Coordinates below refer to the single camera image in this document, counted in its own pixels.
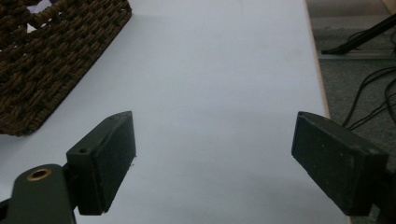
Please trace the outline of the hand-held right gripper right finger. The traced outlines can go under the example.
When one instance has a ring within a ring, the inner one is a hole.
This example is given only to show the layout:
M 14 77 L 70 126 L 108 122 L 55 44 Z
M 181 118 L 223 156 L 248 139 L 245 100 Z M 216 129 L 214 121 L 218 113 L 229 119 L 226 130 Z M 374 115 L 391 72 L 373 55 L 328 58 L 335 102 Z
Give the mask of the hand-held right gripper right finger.
M 292 157 L 348 216 L 389 211 L 389 154 L 322 116 L 300 112 Z

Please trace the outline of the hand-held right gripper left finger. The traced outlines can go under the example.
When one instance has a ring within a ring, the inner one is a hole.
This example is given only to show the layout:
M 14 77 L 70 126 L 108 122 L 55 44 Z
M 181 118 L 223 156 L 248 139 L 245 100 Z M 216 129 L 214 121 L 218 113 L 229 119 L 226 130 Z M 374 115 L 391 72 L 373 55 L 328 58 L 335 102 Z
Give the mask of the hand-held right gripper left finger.
M 101 216 L 109 210 L 135 154 L 131 111 L 107 117 L 66 152 L 82 215 Z

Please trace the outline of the brown woven basket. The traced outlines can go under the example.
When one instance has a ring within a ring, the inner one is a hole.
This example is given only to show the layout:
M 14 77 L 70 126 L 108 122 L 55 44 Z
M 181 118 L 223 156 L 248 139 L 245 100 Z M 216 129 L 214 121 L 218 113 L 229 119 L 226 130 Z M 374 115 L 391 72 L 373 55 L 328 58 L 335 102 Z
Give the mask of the brown woven basket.
M 128 0 L 0 0 L 0 134 L 39 129 L 132 17 Z

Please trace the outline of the black stand leg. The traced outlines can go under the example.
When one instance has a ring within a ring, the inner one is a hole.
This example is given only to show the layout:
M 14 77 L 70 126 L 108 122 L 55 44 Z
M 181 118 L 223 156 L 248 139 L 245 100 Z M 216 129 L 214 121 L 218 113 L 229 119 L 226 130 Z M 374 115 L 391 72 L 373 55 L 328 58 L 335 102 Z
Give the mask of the black stand leg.
M 352 51 L 353 49 L 365 44 L 366 42 L 372 40 L 373 38 L 383 34 L 387 30 L 396 26 L 396 13 L 382 20 L 373 27 L 361 32 L 354 38 L 351 38 L 346 43 L 334 48 L 325 49 L 321 53 L 325 55 L 345 55 Z

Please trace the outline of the grey metal floor rail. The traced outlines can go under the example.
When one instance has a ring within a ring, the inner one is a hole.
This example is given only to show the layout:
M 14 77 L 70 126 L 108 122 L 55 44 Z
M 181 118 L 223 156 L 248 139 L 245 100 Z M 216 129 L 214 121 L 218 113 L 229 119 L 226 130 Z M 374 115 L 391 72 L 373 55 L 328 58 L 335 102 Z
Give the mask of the grey metal floor rail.
M 396 60 L 393 50 L 352 50 L 346 54 L 325 54 L 318 52 L 320 60 Z

